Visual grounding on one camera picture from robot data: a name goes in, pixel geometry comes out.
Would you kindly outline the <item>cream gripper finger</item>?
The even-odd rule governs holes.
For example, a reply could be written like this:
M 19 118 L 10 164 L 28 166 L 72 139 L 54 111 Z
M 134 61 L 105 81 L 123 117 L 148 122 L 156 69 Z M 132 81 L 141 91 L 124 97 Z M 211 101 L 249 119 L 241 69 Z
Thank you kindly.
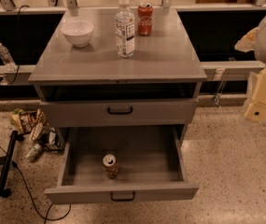
M 236 50 L 241 52 L 252 51 L 255 47 L 256 34 L 259 31 L 259 28 L 253 28 L 247 34 L 245 34 L 234 46 Z
M 257 74 L 257 82 L 244 117 L 253 123 L 266 119 L 266 68 Z

